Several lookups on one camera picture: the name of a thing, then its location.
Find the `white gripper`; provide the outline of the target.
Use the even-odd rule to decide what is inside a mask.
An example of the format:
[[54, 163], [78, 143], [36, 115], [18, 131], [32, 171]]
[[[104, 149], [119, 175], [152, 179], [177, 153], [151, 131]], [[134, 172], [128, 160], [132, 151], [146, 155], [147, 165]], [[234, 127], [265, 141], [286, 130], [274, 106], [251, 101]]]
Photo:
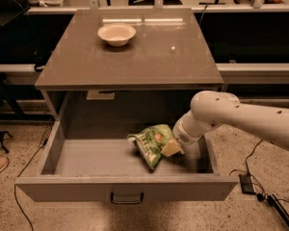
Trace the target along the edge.
[[192, 111], [189, 111], [179, 118], [172, 133], [174, 139], [169, 140], [161, 150], [161, 154], [165, 157], [170, 157], [185, 152], [181, 146], [191, 145], [198, 141], [207, 132], [213, 131], [220, 127], [220, 124], [215, 121], [203, 121], [195, 117]]

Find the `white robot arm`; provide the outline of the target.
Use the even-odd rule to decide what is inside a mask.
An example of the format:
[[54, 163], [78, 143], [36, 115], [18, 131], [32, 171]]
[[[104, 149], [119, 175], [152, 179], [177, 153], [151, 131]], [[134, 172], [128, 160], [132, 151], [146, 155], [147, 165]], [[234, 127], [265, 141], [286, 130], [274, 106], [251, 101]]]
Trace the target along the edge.
[[241, 103], [228, 92], [204, 90], [191, 100], [190, 111], [177, 120], [165, 149], [183, 151], [206, 133], [231, 125], [289, 151], [289, 109]]

